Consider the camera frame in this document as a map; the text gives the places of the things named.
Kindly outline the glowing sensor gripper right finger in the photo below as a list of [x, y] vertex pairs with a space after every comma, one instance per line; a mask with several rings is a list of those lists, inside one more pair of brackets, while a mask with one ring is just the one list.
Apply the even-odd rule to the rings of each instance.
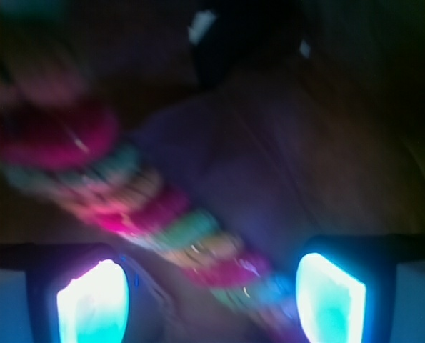
[[310, 342], [425, 342], [425, 234], [314, 237], [296, 305]]

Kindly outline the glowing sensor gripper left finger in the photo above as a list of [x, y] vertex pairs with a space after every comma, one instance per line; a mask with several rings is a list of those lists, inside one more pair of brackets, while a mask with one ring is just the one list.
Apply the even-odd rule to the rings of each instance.
[[129, 284], [107, 244], [0, 244], [0, 342], [122, 342]]

